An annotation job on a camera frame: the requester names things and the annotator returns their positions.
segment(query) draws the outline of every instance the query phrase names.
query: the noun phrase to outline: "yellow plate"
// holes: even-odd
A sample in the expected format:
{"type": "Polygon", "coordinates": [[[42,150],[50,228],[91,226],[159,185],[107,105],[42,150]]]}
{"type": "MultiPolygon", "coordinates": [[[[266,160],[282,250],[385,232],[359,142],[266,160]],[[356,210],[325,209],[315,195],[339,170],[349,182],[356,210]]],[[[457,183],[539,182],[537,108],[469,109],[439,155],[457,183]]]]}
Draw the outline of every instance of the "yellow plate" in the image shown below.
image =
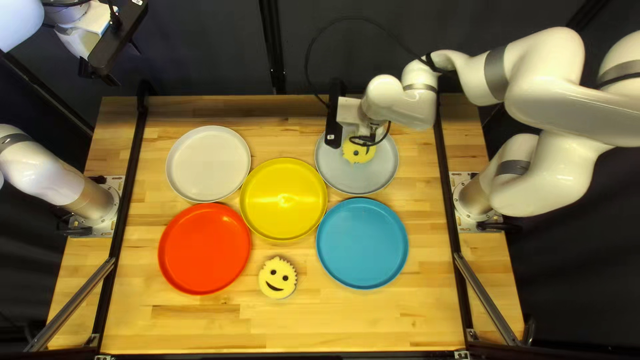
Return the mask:
{"type": "Polygon", "coordinates": [[[310,233],[326,211],[326,185],[304,161],[278,158],[260,164],[244,180],[240,212],[263,238],[289,241],[310,233]]]}

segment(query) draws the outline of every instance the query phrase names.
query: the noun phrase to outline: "gray band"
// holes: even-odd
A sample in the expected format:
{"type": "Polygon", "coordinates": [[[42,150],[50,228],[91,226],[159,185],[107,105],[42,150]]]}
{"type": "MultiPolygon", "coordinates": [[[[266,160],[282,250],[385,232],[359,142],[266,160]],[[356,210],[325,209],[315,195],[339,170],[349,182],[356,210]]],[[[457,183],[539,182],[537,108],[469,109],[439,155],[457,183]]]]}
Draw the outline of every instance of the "gray band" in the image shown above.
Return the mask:
{"type": "Polygon", "coordinates": [[[531,161],[525,160],[506,160],[498,165],[498,171],[496,171],[495,175],[504,175],[504,174],[514,174],[514,175],[524,175],[528,169],[531,161]]]}
{"type": "Polygon", "coordinates": [[[27,134],[9,134],[0,138],[0,154],[19,142],[30,142],[33,139],[27,134]]]}
{"type": "Polygon", "coordinates": [[[598,84],[611,79],[619,78],[624,75],[640,72],[640,60],[630,60],[623,63],[619,63],[607,69],[600,76],[598,76],[598,84]]]}
{"type": "Polygon", "coordinates": [[[407,90],[429,90],[430,92],[438,92],[438,89],[436,89],[435,87],[429,85],[429,84],[409,84],[405,87],[402,88],[402,90],[407,91],[407,90]]]}
{"type": "Polygon", "coordinates": [[[484,58],[484,80],[489,91],[496,100],[503,101],[507,92],[509,79],[504,72],[504,50],[506,46],[489,51],[484,58]]]}

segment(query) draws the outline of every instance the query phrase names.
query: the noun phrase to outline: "blue plate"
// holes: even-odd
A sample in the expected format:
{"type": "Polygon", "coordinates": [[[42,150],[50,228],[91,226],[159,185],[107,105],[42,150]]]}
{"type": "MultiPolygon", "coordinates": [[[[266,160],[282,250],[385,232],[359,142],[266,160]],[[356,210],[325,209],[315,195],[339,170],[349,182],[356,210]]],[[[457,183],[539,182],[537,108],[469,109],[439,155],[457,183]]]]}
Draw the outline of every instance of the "blue plate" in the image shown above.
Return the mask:
{"type": "Polygon", "coordinates": [[[316,249],[334,279],[350,288],[369,290],[400,274],[409,240],[391,209],[375,200],[356,198],[327,212],[318,227],[316,249]]]}

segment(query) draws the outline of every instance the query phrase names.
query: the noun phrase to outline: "plate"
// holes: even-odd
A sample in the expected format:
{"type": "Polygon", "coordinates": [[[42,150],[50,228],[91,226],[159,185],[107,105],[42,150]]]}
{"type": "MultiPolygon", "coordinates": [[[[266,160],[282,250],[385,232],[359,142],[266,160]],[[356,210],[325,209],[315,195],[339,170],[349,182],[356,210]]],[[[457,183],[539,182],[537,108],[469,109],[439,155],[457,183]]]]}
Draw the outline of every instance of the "plate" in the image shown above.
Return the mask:
{"type": "Polygon", "coordinates": [[[233,209],[200,204],[179,213],[164,229],[158,263],[177,290],[206,295],[229,286],[243,271],[251,232],[233,209]]]}
{"type": "Polygon", "coordinates": [[[191,202],[214,202],[238,190],[251,169],[249,146],[222,126],[191,130],[175,142],[166,159],[171,188],[191,202]]]}
{"type": "Polygon", "coordinates": [[[278,158],[260,164],[240,192],[240,212],[263,238],[290,241],[310,233],[326,211],[326,186],[304,161],[278,158]]]}
{"type": "MultiPolygon", "coordinates": [[[[342,139],[348,137],[345,127],[342,139]]],[[[326,183],[339,192],[367,195],[377,192],[393,180],[398,169],[398,150],[390,135],[376,146],[376,154],[364,164],[351,164],[342,157],[342,147],[324,144],[324,133],[316,143],[316,168],[326,183]]]]}
{"type": "Polygon", "coordinates": [[[327,212],[318,227],[316,249],[331,277],[350,288],[369,290],[400,274],[409,241],[391,209],[375,200],[355,198],[327,212]]]}

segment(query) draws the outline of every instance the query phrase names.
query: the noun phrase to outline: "wooden table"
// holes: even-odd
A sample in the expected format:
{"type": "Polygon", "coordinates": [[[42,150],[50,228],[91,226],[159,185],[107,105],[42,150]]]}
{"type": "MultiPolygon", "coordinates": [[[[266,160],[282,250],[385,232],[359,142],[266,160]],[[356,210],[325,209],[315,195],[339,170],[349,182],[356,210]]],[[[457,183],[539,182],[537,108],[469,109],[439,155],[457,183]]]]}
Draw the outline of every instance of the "wooden table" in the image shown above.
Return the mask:
{"type": "MultiPolygon", "coordinates": [[[[135,98],[103,99],[85,174],[125,173],[136,119],[135,98]]],[[[334,281],[320,265],[312,233],[274,245],[253,234],[250,260],[236,282],[219,293],[191,296],[173,289],[157,264],[167,223],[191,204],[172,191],[164,174],[176,139],[204,125],[236,130],[252,153],[252,168],[283,156],[314,165],[314,147],[326,110],[311,96],[153,97],[138,175],[108,314],[102,351],[110,354],[202,352],[346,352],[454,350],[464,347],[446,228],[434,134],[394,125],[400,155],[396,178],[369,197],[403,221],[410,251],[389,285],[356,291],[334,281]],[[298,288],[271,300],[257,286],[263,262],[291,260],[298,288]]],[[[476,108],[461,95],[442,100],[449,168],[478,171],[487,162],[476,108]]],[[[328,208],[348,198],[328,187],[328,208]]],[[[236,211],[239,191],[223,203],[236,211]]],[[[503,234],[464,234],[461,246],[502,314],[516,332],[522,314],[503,234]]],[[[105,260],[110,240],[69,239],[49,318],[105,260]]],[[[51,341],[76,347],[90,335],[98,293],[51,341]]],[[[499,337],[470,290],[474,328],[499,337]]]]}

